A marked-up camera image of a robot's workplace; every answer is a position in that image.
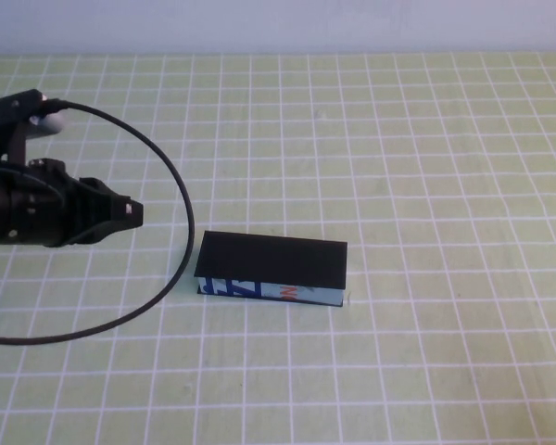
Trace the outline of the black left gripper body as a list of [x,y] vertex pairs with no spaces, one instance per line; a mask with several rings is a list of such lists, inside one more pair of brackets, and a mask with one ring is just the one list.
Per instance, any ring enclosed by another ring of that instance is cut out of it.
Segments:
[[76,229],[77,181],[64,162],[33,159],[15,176],[14,230],[21,245],[59,248]]

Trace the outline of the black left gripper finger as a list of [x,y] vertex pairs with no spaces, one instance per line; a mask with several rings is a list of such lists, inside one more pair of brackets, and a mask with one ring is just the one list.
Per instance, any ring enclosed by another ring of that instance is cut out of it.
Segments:
[[93,245],[103,241],[110,235],[117,233],[120,225],[114,221],[105,221],[94,224],[81,230],[71,238],[72,245]]
[[79,179],[80,209],[83,224],[91,230],[132,230],[144,222],[144,206],[121,195],[101,180]]

